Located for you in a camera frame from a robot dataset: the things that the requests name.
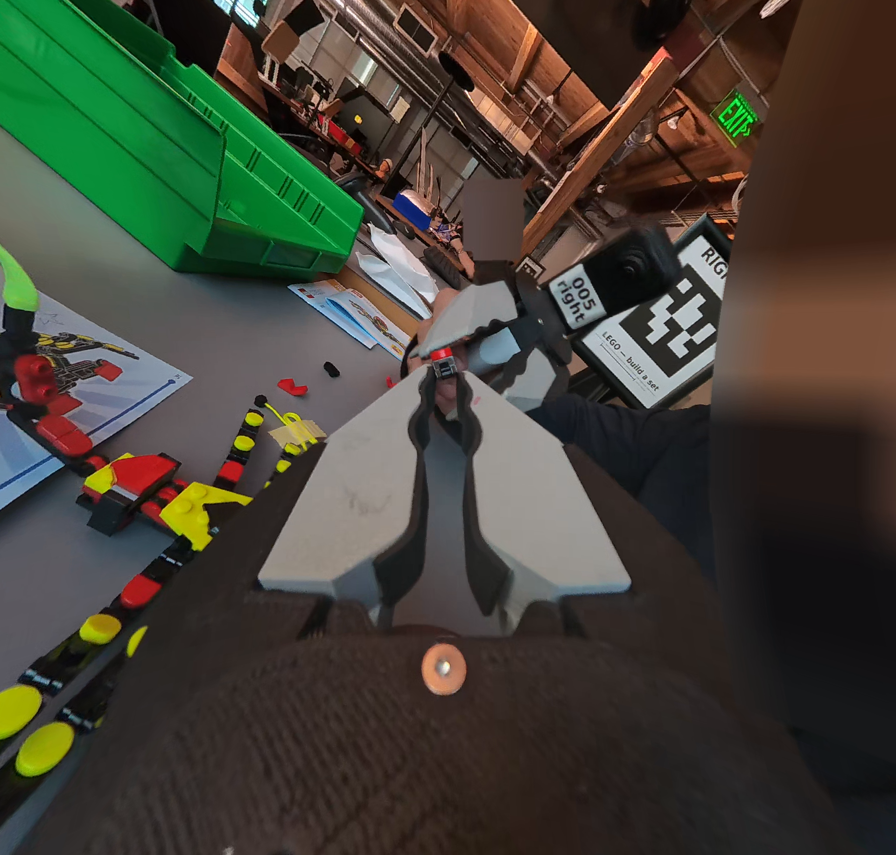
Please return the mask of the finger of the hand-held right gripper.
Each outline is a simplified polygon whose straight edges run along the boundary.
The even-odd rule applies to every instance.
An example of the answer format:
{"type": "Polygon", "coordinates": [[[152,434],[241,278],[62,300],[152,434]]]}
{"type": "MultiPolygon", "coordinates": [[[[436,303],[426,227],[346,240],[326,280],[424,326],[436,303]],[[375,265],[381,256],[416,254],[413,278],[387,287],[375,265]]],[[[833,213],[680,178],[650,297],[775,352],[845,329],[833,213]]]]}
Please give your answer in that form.
{"type": "Polygon", "coordinates": [[[531,412],[562,391],[562,366],[541,350],[514,356],[505,370],[512,370],[512,379],[501,397],[521,412],[531,412]]]}
{"type": "Polygon", "coordinates": [[[507,281],[469,285],[459,291],[441,318],[433,323],[427,338],[419,343],[419,357],[428,360],[433,350],[498,332],[518,317],[514,292],[507,281]]]}

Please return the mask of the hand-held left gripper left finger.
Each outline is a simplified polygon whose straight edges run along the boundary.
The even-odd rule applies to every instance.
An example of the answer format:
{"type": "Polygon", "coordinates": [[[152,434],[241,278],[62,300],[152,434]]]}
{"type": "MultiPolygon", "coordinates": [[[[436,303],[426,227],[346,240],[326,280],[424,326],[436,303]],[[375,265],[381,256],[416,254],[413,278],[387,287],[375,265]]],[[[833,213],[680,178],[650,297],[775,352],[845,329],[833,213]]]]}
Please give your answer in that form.
{"type": "Polygon", "coordinates": [[[431,368],[420,367],[344,424],[258,576],[266,590],[395,606],[425,562],[431,368]]]}

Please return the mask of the red yellow toy brick scorpion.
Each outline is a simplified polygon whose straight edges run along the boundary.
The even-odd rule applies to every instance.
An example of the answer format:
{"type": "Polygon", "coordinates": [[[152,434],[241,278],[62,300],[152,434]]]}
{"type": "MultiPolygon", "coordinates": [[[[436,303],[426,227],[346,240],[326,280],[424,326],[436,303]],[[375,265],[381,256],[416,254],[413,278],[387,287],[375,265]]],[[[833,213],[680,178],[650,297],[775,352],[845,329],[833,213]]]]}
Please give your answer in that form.
{"type": "MultiPolygon", "coordinates": [[[[90,437],[63,414],[64,397],[54,365],[38,350],[34,322],[39,294],[35,285],[6,249],[2,249],[2,268],[2,411],[7,419],[81,478],[77,503],[88,510],[90,528],[112,536],[143,517],[171,538],[162,553],[111,603],[87,616],[73,634],[32,662],[14,685],[2,690],[1,739],[5,746],[84,677],[97,660],[116,650],[110,662],[61,706],[49,724],[24,739],[11,762],[2,763],[2,805],[8,806],[20,794],[16,782],[23,782],[23,789],[29,792],[67,757],[76,736],[102,724],[118,677],[146,634],[147,627],[139,626],[140,616],[225,523],[251,502],[237,493],[237,486],[265,417],[271,415],[279,424],[301,417],[278,413],[266,396],[256,397],[212,484],[180,479],[181,463],[165,453],[125,453],[107,460],[90,437]]],[[[281,448],[272,479],[325,441],[281,448]]]]}

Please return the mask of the person's right forearm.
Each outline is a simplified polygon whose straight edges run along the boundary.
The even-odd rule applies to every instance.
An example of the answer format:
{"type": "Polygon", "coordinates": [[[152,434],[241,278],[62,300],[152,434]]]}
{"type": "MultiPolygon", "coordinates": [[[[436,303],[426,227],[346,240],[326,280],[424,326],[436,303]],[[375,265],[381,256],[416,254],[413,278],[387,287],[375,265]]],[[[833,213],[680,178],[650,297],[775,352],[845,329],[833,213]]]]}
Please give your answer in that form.
{"type": "Polygon", "coordinates": [[[636,410],[565,394],[528,416],[607,472],[715,582],[710,406],[636,410]]]}

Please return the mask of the person's right hand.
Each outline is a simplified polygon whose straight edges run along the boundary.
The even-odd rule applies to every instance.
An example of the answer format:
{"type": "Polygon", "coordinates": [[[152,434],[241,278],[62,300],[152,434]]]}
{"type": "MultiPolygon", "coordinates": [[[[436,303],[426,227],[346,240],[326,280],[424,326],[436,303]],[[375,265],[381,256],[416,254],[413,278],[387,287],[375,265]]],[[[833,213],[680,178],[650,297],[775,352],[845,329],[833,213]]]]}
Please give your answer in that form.
{"type": "MultiPolygon", "coordinates": [[[[458,294],[457,291],[452,289],[443,289],[439,292],[432,307],[432,317],[427,320],[422,320],[419,323],[418,332],[412,342],[409,343],[410,351],[427,338],[433,323],[441,318],[442,313],[450,306],[458,294]]],[[[467,369],[468,354],[466,345],[463,342],[458,342],[451,345],[451,349],[458,371],[467,369]]],[[[420,368],[425,363],[427,363],[427,361],[421,359],[419,356],[408,354],[402,363],[401,376],[405,377],[409,372],[420,368]]],[[[457,383],[459,379],[460,376],[457,374],[454,377],[436,381],[434,404],[442,414],[442,417],[448,422],[457,421],[458,419],[457,383]]]]}

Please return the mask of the black keyboard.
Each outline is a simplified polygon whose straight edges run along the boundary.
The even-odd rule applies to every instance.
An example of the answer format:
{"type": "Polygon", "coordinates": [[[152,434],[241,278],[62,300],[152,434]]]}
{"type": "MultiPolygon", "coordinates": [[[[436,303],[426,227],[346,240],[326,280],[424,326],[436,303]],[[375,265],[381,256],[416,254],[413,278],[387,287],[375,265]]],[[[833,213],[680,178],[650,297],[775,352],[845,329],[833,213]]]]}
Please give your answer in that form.
{"type": "Polygon", "coordinates": [[[454,290],[464,289],[467,282],[462,271],[436,247],[427,247],[421,256],[423,263],[454,290]]]}

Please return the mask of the masking tape strip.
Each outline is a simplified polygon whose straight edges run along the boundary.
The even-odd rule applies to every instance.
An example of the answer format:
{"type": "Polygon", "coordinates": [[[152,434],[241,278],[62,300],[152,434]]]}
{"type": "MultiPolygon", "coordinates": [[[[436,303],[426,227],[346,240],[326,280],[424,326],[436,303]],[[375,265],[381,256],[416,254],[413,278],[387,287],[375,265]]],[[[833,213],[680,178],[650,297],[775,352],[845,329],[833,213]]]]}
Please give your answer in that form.
{"type": "Polygon", "coordinates": [[[312,446],[325,441],[327,438],[326,432],[315,422],[296,417],[293,417],[286,424],[280,424],[277,428],[269,431],[268,434],[282,448],[285,448],[287,445],[298,447],[312,446]]]}

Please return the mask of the white paper bags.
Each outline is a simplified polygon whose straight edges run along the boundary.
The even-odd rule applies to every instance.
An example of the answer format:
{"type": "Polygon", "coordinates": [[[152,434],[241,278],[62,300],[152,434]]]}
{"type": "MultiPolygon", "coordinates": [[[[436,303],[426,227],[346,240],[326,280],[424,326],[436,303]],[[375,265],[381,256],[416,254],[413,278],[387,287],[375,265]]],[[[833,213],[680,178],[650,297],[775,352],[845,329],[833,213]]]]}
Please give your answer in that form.
{"type": "Polygon", "coordinates": [[[432,317],[432,306],[439,287],[423,262],[397,234],[370,226],[359,234],[354,252],[364,276],[421,320],[432,317]]]}

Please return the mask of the blue box with white lid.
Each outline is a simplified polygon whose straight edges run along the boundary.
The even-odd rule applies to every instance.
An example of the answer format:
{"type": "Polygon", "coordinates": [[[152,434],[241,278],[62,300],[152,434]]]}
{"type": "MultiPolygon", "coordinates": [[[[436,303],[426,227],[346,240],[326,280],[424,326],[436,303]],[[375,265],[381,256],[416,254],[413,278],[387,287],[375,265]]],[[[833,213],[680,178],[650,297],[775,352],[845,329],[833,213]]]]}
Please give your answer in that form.
{"type": "Polygon", "coordinates": [[[430,229],[435,206],[416,189],[406,188],[395,195],[393,209],[421,231],[430,229]]]}

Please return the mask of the wooden pillar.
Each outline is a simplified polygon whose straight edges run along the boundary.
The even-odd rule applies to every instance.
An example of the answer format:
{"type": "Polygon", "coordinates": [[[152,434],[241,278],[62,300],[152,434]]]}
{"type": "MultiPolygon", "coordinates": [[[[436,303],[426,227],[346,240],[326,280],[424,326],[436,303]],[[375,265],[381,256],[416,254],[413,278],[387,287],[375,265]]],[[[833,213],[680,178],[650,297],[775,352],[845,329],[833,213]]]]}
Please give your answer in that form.
{"type": "Polygon", "coordinates": [[[588,143],[573,169],[556,184],[543,206],[526,225],[522,234],[521,257],[532,254],[532,250],[574,205],[677,79],[676,65],[666,49],[660,49],[645,70],[641,84],[622,103],[601,133],[588,143]]]}

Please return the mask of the green exit sign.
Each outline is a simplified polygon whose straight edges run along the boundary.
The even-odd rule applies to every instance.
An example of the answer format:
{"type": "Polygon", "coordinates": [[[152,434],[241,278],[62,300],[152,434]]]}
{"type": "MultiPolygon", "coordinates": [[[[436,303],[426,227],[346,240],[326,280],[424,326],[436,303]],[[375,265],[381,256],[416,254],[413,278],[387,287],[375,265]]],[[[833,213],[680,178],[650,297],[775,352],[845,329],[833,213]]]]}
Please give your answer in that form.
{"type": "Polygon", "coordinates": [[[711,120],[734,148],[748,141],[755,127],[763,123],[752,103],[737,88],[732,88],[713,108],[711,120]]]}

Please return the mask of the open building instruction booklet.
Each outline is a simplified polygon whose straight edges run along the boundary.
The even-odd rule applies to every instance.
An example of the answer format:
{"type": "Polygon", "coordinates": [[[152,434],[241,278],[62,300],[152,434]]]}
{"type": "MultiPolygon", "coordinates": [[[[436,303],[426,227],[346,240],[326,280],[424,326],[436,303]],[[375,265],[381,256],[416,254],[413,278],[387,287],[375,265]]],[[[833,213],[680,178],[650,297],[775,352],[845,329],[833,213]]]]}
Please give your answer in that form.
{"type": "MultiPolygon", "coordinates": [[[[41,294],[34,322],[39,353],[54,365],[63,414],[95,447],[182,389],[191,376],[41,294]]],[[[1,419],[1,507],[62,468],[56,458],[1,419]]]]}

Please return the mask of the black floor lamp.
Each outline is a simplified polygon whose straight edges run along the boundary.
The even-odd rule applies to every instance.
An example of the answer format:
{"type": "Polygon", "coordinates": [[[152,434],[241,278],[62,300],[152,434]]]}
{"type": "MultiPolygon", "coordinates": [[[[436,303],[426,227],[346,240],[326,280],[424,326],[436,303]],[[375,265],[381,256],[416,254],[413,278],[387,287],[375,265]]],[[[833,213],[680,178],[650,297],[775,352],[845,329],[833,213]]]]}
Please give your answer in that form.
{"type": "Polygon", "coordinates": [[[472,79],[453,56],[441,52],[438,60],[446,80],[434,107],[425,113],[400,171],[424,196],[446,208],[475,172],[479,161],[474,151],[473,131],[464,124],[454,104],[455,97],[472,91],[472,79]]]}

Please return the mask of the green plastic bin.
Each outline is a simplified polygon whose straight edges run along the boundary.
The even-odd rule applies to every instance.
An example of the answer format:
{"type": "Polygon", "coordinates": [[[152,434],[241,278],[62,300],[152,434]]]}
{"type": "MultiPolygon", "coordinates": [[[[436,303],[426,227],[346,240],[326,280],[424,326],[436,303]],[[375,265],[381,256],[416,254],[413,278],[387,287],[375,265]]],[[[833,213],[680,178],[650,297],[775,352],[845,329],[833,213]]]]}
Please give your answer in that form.
{"type": "Polygon", "coordinates": [[[2,0],[2,128],[178,272],[313,280],[362,207],[110,0],[2,0]]]}

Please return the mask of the white wall vent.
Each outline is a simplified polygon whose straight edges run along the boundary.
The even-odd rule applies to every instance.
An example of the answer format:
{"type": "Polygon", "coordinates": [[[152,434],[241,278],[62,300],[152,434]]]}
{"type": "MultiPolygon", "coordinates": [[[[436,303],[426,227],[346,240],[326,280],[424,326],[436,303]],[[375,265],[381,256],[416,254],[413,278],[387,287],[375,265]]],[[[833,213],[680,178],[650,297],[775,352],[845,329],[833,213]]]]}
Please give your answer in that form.
{"type": "Polygon", "coordinates": [[[421,56],[429,57],[438,51],[436,32],[408,3],[400,5],[392,26],[421,56]]]}

